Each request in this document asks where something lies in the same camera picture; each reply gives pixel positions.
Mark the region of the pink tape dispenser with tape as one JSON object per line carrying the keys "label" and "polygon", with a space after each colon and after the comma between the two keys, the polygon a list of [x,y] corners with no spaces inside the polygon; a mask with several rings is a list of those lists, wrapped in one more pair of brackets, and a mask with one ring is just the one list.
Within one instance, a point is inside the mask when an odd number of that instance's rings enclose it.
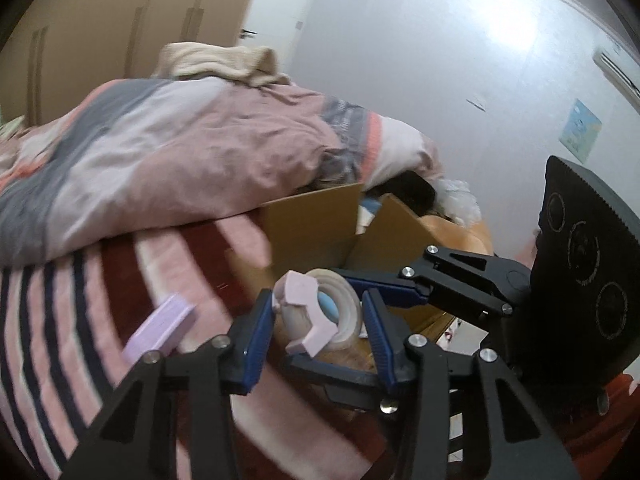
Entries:
{"label": "pink tape dispenser with tape", "polygon": [[[318,292],[326,292],[336,302],[340,310],[337,324],[320,309]],[[360,299],[340,274],[328,269],[286,272],[274,284],[272,308],[288,336],[285,351],[289,356],[315,358],[323,350],[344,350],[358,340],[362,329]]]}

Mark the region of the light blue square speaker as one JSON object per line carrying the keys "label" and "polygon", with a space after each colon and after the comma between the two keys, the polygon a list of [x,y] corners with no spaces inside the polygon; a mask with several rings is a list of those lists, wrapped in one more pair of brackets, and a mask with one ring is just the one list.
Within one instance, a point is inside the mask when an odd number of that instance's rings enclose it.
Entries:
{"label": "light blue square speaker", "polygon": [[318,292],[318,303],[323,314],[332,323],[337,324],[340,319],[340,310],[336,302],[326,292]]}

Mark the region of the brown cardboard box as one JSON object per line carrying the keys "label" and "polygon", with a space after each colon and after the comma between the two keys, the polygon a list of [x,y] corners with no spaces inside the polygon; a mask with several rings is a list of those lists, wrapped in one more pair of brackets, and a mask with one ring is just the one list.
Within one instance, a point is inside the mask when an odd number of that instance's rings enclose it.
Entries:
{"label": "brown cardboard box", "polygon": [[432,216],[417,217],[393,195],[363,232],[358,231],[358,184],[299,194],[262,205],[259,227],[266,239],[227,252],[231,269],[255,297],[289,270],[343,268],[398,272],[429,244],[491,255],[486,223],[465,229]]}

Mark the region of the clear plastic bag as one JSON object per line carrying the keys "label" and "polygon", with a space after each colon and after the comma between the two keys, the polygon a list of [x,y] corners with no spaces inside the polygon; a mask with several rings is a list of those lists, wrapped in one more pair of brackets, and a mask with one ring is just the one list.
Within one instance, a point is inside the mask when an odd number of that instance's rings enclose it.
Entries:
{"label": "clear plastic bag", "polygon": [[469,183],[461,180],[438,179],[433,183],[436,193],[435,210],[462,228],[470,228],[482,221],[477,199]]}

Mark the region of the purple rectangular box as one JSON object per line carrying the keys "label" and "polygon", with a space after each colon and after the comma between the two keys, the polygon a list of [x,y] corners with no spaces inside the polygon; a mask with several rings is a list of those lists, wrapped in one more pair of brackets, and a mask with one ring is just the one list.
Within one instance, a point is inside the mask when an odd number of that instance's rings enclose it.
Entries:
{"label": "purple rectangular box", "polygon": [[129,337],[122,357],[134,364],[150,351],[169,356],[192,328],[195,319],[194,304],[177,294],[167,297]]}

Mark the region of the striped pink fleece blanket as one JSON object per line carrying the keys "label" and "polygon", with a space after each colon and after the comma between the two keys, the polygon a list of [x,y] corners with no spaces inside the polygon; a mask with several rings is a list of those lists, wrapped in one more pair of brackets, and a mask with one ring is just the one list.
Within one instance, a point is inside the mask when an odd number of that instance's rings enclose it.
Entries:
{"label": "striped pink fleece blanket", "polygon": [[[254,297],[230,266],[266,266],[257,212],[125,234],[44,266],[1,272],[1,474],[55,479],[129,370],[125,344],[167,297],[194,305],[188,352]],[[334,408],[280,373],[275,341],[257,387],[231,401],[247,479],[369,479],[386,457],[369,415]]]}

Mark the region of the white air conditioner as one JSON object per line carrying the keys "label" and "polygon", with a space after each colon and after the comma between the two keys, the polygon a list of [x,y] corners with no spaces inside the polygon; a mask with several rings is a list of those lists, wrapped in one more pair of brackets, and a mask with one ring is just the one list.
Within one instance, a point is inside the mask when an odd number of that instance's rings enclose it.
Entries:
{"label": "white air conditioner", "polygon": [[631,89],[639,89],[639,65],[625,51],[599,48],[593,61],[614,80]]}

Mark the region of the cream fleece blanket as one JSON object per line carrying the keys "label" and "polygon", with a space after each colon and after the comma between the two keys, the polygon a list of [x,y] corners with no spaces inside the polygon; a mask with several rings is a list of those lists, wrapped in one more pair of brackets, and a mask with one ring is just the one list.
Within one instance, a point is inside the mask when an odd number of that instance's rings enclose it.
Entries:
{"label": "cream fleece blanket", "polygon": [[280,72],[277,53],[270,47],[221,47],[201,42],[166,44],[152,76],[178,80],[218,77],[252,88],[291,84],[290,77]]}

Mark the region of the pink grey patchwork duvet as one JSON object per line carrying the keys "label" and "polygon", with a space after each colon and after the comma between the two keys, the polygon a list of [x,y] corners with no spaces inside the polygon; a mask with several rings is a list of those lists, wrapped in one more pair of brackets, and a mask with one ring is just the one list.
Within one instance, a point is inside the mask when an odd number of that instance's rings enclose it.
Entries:
{"label": "pink grey patchwork duvet", "polygon": [[1,261],[29,266],[98,240],[222,219],[299,191],[442,175],[400,120],[295,84],[114,80],[1,142]]}

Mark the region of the white door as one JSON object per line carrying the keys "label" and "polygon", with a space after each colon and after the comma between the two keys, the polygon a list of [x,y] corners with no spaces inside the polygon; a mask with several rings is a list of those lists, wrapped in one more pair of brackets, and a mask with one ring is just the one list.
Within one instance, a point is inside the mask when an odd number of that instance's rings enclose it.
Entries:
{"label": "white door", "polygon": [[287,73],[314,0],[250,0],[239,45],[270,47]]}

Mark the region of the brown wooden wardrobe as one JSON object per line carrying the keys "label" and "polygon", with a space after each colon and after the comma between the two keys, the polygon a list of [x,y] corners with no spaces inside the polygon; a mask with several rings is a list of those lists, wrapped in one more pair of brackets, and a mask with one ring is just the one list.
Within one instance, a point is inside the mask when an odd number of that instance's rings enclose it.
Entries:
{"label": "brown wooden wardrobe", "polygon": [[1,46],[1,114],[40,125],[176,41],[230,47],[250,0],[32,0]]}

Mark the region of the blue wall poster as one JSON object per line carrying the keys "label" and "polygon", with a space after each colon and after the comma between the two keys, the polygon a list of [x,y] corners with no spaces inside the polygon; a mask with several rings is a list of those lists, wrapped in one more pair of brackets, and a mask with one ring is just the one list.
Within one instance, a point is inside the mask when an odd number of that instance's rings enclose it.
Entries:
{"label": "blue wall poster", "polygon": [[578,162],[585,165],[601,129],[600,119],[582,101],[576,100],[559,141]]}

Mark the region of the white wall switch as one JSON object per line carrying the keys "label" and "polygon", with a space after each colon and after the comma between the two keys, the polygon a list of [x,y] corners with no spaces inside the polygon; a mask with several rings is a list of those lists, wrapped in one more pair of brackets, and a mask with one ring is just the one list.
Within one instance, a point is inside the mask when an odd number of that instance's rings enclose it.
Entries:
{"label": "white wall switch", "polygon": [[471,104],[472,106],[480,110],[481,112],[486,113],[486,107],[484,107],[482,103],[471,100],[471,99],[467,99],[466,102],[468,102],[469,104]]}

